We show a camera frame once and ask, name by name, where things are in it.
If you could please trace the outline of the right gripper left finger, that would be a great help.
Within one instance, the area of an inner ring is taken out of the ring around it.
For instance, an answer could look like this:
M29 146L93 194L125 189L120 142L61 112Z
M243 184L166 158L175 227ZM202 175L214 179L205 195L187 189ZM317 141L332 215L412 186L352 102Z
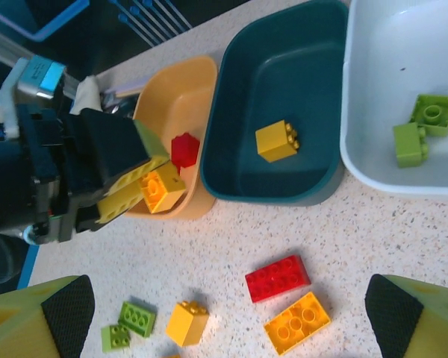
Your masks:
M94 311L86 275L0 294L0 357L79 357Z

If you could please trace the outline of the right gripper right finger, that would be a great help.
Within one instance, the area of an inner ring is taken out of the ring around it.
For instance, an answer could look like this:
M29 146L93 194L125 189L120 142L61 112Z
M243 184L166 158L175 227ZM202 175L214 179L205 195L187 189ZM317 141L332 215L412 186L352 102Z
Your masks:
M375 274L364 303L383 357L448 357L448 288Z

